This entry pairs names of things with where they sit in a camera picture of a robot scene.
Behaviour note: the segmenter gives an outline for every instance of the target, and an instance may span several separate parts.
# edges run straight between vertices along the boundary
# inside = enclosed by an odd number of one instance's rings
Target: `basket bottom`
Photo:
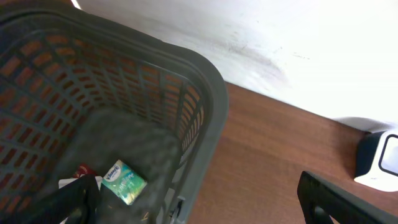
[[[181,156],[179,140],[170,131],[117,109],[98,109],[83,124],[36,198],[58,189],[59,179],[70,178],[81,163],[104,176],[120,159],[148,184],[131,206],[102,186],[97,223],[154,223]]]

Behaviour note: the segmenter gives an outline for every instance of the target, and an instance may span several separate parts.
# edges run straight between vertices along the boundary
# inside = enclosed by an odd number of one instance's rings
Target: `wood grain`
[[[297,198],[303,170],[398,215],[398,192],[353,180],[363,132],[235,85],[228,89],[228,120],[190,224],[305,223]]]

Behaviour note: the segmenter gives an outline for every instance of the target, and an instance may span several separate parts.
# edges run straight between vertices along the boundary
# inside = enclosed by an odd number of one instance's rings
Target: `red wrapper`
[[[86,174],[94,174],[97,176],[97,173],[90,169],[86,164],[80,164],[79,169],[73,174],[73,178],[79,178]]]

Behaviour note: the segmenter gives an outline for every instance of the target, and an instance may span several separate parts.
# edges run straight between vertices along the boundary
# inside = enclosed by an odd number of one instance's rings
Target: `perforated basket wall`
[[[186,152],[206,121],[203,93],[137,49],[60,17],[31,15],[1,27],[0,215],[22,210],[89,111],[113,106],[171,129]],[[179,179],[173,186],[178,186]]]

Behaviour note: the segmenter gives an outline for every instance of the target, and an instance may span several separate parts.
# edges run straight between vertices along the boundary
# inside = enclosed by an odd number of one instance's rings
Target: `basket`
[[[34,202],[78,125],[107,106],[178,138],[182,157],[153,215],[187,221],[228,112],[207,59],[51,1],[0,9],[0,37],[0,219]]]

